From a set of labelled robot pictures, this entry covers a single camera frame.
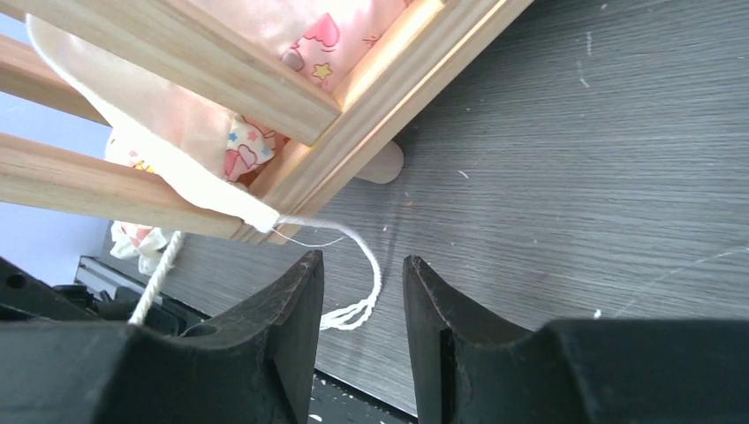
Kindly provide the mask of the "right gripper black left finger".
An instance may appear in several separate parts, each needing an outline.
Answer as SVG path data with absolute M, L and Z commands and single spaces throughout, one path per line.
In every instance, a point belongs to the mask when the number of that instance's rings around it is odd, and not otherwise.
M 304 423 L 320 251 L 179 336 L 106 321 L 1 265 L 4 423 Z

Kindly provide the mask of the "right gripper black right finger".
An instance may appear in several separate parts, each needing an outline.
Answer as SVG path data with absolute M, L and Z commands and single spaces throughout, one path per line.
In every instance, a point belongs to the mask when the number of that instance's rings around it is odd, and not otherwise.
M 748 323 L 491 312 L 420 257 L 403 266 L 421 423 L 745 423 Z

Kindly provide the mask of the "wooden slatted pet bed frame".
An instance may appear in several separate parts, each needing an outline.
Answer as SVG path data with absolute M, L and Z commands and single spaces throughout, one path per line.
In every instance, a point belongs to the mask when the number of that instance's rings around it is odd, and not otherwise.
M 113 129 L 109 161 L 1 138 L 1 199 L 282 242 L 351 179 L 394 179 L 397 135 L 525 1 L 4 1 L 5 93 Z

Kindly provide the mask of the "pink printed cushion with ties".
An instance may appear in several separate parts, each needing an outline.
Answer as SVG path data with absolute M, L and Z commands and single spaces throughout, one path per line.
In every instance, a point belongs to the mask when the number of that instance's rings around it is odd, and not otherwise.
M 401 23 L 407 1 L 21 1 L 34 50 L 107 121 L 110 162 L 150 170 L 185 201 L 262 233 L 340 231 L 373 272 L 364 299 L 324 314 L 353 330 L 374 312 L 382 271 L 352 228 L 293 216 L 250 192 L 342 116 L 336 100 Z

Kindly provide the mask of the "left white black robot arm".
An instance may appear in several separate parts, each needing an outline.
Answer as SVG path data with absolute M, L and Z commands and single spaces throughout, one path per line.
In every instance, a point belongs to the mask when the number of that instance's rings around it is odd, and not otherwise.
M 93 291 L 84 284 L 48 286 L 16 265 L 1 260 L 1 319 L 3 321 L 125 322 L 140 295 L 118 286 L 114 293 Z

